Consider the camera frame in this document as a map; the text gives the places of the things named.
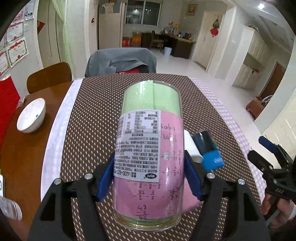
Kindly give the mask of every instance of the hand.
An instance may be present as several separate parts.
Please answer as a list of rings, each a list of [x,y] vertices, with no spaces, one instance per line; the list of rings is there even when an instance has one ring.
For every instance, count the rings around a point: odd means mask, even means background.
[[[265,198],[261,206],[261,212],[263,215],[266,215],[268,213],[272,205],[270,203],[270,198],[271,198],[270,194],[265,194]],[[277,208],[280,211],[280,214],[270,223],[269,225],[270,229],[277,229],[288,221],[294,209],[294,203],[289,200],[280,199],[278,201]]]

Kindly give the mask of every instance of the metal screw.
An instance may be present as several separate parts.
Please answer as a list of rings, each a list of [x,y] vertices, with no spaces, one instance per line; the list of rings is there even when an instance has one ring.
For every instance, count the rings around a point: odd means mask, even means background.
[[[60,178],[57,178],[54,180],[55,185],[59,185],[59,184],[61,184],[61,182],[62,182],[62,180]]]
[[[245,184],[246,184],[245,180],[242,179],[242,178],[238,179],[237,182],[238,182],[240,185],[245,185]]]
[[[92,177],[93,177],[93,175],[92,175],[91,173],[86,173],[86,174],[84,175],[84,178],[85,178],[86,180],[90,180],[90,179],[92,179]]]
[[[207,178],[209,178],[209,179],[214,179],[215,178],[215,174],[214,173],[212,173],[212,172],[209,172],[208,174],[207,174]]]

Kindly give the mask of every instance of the white tube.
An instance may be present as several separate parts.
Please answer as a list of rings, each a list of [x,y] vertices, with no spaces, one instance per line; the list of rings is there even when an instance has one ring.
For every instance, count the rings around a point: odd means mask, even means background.
[[[188,151],[194,162],[201,163],[203,161],[202,155],[187,130],[184,130],[184,149]]]

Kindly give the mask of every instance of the doorway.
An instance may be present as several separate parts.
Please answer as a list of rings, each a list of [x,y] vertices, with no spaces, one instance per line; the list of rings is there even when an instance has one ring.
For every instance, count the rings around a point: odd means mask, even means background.
[[[260,94],[260,98],[264,99],[267,96],[274,95],[278,88],[281,80],[286,72],[286,69],[281,66],[278,62],[276,63],[274,70],[269,78],[269,81],[265,85],[263,91]]]
[[[43,67],[64,62],[63,21],[56,13],[51,0],[39,1],[37,20],[45,23],[38,34]]]
[[[204,11],[200,33],[195,45],[192,60],[198,62],[205,68],[209,65],[218,40],[218,34],[213,36],[210,30],[213,29],[214,23],[217,25],[218,22],[219,27],[221,26],[222,17],[223,13],[221,12]]]

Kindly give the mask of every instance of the pink paper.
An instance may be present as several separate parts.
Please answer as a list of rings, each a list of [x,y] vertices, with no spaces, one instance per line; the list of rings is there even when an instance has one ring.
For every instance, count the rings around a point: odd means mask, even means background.
[[[119,213],[139,219],[166,218],[182,211],[184,133],[182,119],[161,111],[159,183],[114,177],[113,204]]]

